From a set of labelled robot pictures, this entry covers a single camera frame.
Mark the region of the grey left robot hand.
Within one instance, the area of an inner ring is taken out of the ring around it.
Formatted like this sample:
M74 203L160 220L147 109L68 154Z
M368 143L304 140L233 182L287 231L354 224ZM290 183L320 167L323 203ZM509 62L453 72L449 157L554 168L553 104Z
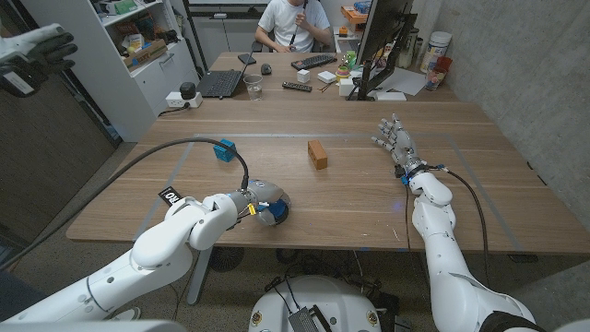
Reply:
M265 226L284 222L291 208L289 195L276 184L263 180L250 180L244 195L249 213Z

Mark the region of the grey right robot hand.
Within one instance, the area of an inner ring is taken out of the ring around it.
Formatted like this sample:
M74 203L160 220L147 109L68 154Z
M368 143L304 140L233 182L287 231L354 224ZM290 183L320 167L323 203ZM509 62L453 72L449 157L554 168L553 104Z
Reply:
M405 177L407 180L411 180L415 175L427 169L427 163L419 157L414 140L404 129L395 113L392 114L391 120L383 118L378 124L378 128L385 139L373 136L372 141L391 153L396 165L395 176L397 178Z

